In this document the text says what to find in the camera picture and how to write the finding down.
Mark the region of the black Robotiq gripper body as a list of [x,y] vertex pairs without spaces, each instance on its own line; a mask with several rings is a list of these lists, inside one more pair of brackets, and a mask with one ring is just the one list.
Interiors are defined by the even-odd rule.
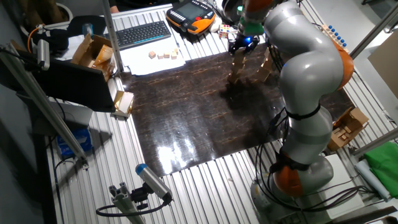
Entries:
[[236,43],[239,45],[239,49],[243,48],[244,51],[247,46],[249,47],[257,47],[259,43],[258,36],[244,36],[238,34],[235,38]]

